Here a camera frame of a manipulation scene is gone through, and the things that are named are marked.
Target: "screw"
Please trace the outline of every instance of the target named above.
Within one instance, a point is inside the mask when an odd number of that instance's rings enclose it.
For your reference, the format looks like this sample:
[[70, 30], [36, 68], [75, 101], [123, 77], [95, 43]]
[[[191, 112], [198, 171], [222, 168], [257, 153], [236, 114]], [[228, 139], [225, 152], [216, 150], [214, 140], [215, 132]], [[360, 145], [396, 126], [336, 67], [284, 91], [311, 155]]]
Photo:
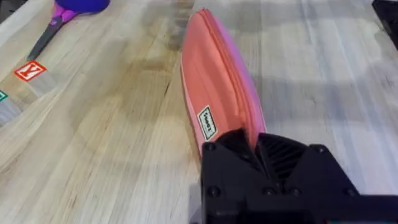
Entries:
[[356, 192], [353, 189], [345, 189], [344, 193], [351, 197], [354, 197], [356, 195]]
[[297, 188], [292, 188], [292, 189], [289, 190], [289, 193], [294, 195], [294, 196], [296, 196], [296, 197], [298, 197], [298, 196], [301, 195], [301, 190], [297, 189]]
[[207, 143], [205, 145], [205, 149], [209, 152], [216, 150], [216, 146], [214, 145], [214, 143]]
[[262, 194], [263, 195], [274, 195], [274, 194], [276, 194], [276, 191], [270, 187], [264, 187], [262, 189]]
[[207, 195], [212, 198], [219, 197], [221, 195], [221, 190], [216, 186], [211, 186], [207, 188]]

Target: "pencil case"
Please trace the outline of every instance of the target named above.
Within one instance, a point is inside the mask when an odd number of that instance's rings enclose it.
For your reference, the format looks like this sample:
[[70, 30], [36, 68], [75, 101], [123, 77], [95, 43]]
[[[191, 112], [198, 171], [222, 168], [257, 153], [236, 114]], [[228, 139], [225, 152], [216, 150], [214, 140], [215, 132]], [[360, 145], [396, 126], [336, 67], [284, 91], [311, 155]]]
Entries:
[[181, 74], [198, 148], [243, 129], [254, 150], [258, 134], [266, 131], [261, 104], [231, 36], [208, 9], [188, 22]]

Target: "blue object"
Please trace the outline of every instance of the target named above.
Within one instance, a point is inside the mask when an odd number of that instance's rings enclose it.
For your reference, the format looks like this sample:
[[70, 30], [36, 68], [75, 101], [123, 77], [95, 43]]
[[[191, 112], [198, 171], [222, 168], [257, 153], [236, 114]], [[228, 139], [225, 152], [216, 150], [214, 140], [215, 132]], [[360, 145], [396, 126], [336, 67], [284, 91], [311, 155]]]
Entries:
[[55, 0], [65, 9], [79, 13], [101, 12], [109, 5], [109, 0]]

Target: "wooden table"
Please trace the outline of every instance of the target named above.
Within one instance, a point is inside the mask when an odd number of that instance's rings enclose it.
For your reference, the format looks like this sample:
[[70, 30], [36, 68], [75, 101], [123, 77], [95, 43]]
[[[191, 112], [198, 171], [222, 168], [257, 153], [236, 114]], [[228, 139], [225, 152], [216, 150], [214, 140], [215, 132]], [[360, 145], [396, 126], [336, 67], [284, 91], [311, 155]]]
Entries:
[[198, 219], [179, 47], [203, 6], [241, 50], [271, 133], [326, 144], [364, 194], [398, 194], [398, 53], [370, 0], [112, 0], [42, 52], [56, 86], [40, 97], [12, 77], [52, 13], [30, 0], [0, 25], [0, 86], [23, 110], [0, 129], [1, 223]]

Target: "purple scissor handle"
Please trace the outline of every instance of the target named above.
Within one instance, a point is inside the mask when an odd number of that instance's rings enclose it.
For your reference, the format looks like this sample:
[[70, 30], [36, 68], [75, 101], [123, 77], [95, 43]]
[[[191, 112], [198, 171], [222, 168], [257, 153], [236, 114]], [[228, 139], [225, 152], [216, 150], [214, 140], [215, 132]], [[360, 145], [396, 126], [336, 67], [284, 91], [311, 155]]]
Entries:
[[55, 34], [61, 29], [61, 27], [67, 22], [71, 21], [79, 13], [71, 10], [66, 10], [62, 6], [59, 6], [56, 2], [55, 12], [53, 13], [52, 20], [47, 26], [46, 30], [37, 41], [32, 51], [28, 55], [28, 60], [35, 60], [43, 51], [44, 47], [50, 42]]

